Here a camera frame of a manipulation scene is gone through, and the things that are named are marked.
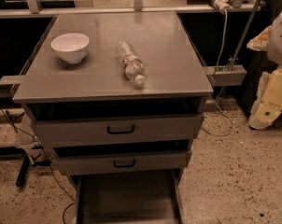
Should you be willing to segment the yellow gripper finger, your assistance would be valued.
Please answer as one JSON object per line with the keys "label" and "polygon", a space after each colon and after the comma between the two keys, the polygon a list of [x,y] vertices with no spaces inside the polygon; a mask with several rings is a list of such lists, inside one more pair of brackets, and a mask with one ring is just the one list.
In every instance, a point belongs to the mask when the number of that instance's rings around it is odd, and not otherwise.
{"label": "yellow gripper finger", "polygon": [[250,111],[248,125],[265,129],[282,114],[282,66],[272,73],[263,72],[257,89],[257,99]]}

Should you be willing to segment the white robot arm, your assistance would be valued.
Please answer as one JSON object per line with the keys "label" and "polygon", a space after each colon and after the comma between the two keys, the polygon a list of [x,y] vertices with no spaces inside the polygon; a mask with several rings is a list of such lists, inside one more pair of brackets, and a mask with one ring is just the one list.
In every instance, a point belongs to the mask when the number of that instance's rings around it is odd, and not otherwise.
{"label": "white robot arm", "polygon": [[257,99],[250,111],[248,125],[262,130],[282,114],[282,11],[270,26],[249,40],[247,48],[265,51],[267,58],[277,64],[272,73],[261,74]]}

